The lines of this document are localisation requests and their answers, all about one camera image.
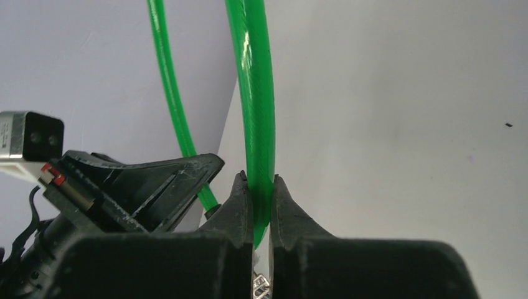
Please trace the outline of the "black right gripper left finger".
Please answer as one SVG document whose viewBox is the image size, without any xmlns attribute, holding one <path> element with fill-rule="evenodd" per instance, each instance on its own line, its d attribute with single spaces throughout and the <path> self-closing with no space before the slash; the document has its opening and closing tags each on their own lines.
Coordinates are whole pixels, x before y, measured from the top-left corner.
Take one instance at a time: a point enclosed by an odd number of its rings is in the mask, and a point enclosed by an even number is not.
<svg viewBox="0 0 528 299">
<path fill-rule="evenodd" d="M 106 234 L 72 243 L 42 298 L 251 298 L 253 208 L 247 176 L 194 232 Z"/>
</svg>

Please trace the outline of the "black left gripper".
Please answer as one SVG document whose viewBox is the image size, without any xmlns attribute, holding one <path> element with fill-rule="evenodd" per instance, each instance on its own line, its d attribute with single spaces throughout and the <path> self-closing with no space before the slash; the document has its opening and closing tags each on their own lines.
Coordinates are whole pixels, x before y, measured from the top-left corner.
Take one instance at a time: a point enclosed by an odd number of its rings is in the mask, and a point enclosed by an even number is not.
<svg viewBox="0 0 528 299">
<path fill-rule="evenodd" d="M 81 151 L 66 152 L 61 166 L 44 164 L 43 195 L 60 213 L 40 220 L 31 191 L 31 222 L 1 266 L 1 298 L 40 292 L 71 244 L 87 235 L 174 230 L 224 164 L 211 153 L 125 164 Z"/>
</svg>

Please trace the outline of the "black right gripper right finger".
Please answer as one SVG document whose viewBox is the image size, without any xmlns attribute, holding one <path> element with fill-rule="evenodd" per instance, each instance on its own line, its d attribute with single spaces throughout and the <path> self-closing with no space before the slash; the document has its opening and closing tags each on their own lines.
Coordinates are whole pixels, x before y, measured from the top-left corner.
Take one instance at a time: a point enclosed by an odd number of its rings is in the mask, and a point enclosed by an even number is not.
<svg viewBox="0 0 528 299">
<path fill-rule="evenodd" d="M 345 239 L 332 235 L 274 182 L 270 220 L 273 298 L 477 298 L 471 274 L 449 244 Z"/>
</svg>

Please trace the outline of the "silver keys of green lock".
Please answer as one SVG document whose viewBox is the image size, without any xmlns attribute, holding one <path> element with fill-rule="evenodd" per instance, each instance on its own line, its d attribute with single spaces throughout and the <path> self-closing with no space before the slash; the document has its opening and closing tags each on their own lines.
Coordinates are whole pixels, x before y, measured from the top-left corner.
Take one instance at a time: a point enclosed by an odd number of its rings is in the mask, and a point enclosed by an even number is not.
<svg viewBox="0 0 528 299">
<path fill-rule="evenodd" d="M 253 274 L 253 299 L 270 299 L 270 283 L 268 279 L 260 274 Z"/>
</svg>

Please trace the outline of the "green cable lock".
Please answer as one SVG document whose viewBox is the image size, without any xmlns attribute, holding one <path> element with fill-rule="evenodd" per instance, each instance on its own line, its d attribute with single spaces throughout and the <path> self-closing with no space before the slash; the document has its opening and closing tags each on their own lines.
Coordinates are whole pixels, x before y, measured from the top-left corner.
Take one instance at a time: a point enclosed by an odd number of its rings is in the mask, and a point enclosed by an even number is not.
<svg viewBox="0 0 528 299">
<path fill-rule="evenodd" d="M 196 155 L 172 61 L 163 1 L 148 1 L 158 68 L 177 142 L 183 156 Z M 253 239 L 258 247 L 271 217 L 276 128 L 270 40 L 263 1 L 226 1 L 238 75 L 245 138 L 246 173 L 253 197 Z"/>
</svg>

